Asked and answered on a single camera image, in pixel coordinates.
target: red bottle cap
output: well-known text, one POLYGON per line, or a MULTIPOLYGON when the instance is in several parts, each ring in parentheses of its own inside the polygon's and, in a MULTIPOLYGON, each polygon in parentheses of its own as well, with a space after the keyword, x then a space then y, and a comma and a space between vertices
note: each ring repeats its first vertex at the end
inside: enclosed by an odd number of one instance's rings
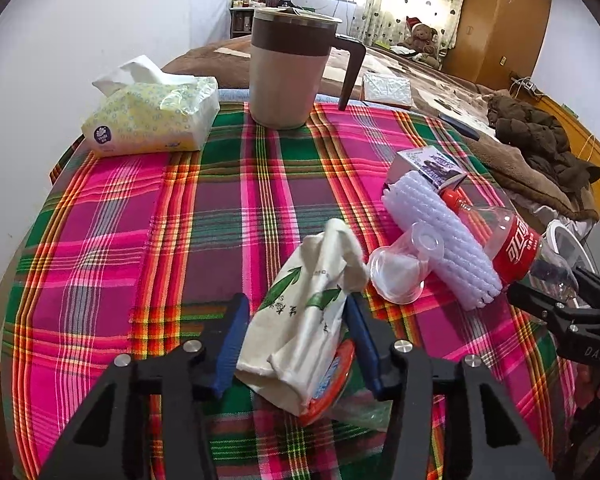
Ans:
POLYGON ((447 187, 440 193, 440 198, 444 201, 446 206, 451 209, 454 213, 460 211, 460 206, 464 203, 464 199, 460 192, 456 189, 447 187))

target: clear plastic cup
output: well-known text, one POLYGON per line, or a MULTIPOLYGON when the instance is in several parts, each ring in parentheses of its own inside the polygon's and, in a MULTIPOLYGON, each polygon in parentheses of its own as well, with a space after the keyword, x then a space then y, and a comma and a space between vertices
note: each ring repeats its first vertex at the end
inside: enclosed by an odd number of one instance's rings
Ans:
POLYGON ((371 253, 371 282, 387 301, 412 303, 424 288, 429 260, 440 259, 444 253, 442 236, 429 224, 416 222, 393 244, 378 247, 371 253))

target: santa hat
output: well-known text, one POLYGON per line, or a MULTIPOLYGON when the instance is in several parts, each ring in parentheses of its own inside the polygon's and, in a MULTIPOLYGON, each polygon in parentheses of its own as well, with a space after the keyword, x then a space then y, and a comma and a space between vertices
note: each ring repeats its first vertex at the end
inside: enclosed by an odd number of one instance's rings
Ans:
POLYGON ((413 33, 413 29, 418 25, 424 25, 418 18, 407 18, 407 25, 409 25, 409 30, 413 33))

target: metal screw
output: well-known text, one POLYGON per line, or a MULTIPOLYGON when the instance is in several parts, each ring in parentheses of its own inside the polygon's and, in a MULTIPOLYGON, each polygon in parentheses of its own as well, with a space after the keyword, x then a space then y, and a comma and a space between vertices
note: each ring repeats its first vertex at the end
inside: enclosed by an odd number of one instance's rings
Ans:
POLYGON ((182 345, 182 349, 185 352, 195 354, 202 350, 202 343, 197 339, 189 339, 188 341, 185 341, 184 345, 182 345))
POLYGON ((464 356, 464 362, 467 363, 471 368, 477 368, 482 364, 482 359, 479 355, 469 354, 464 356))
POLYGON ((413 344, 406 339, 398 339, 398 341, 394 343, 394 348, 401 354, 407 354, 413 350, 413 344))
POLYGON ((113 359, 113 364, 120 368, 127 366, 131 362, 131 356, 129 354, 119 354, 113 359))

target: brown mug handle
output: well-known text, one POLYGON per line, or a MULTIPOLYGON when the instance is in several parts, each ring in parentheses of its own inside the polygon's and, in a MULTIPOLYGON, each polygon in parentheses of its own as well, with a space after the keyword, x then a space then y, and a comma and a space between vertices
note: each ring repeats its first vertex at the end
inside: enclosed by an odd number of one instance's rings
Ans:
POLYGON ((338 110, 343 111, 347 107, 351 92, 353 92, 353 87, 356 84, 356 78, 362 68, 362 62, 365 60, 366 46, 361 41, 343 34, 336 34, 333 46, 349 52, 349 64, 347 65, 347 73, 344 75, 342 93, 338 102, 338 110))

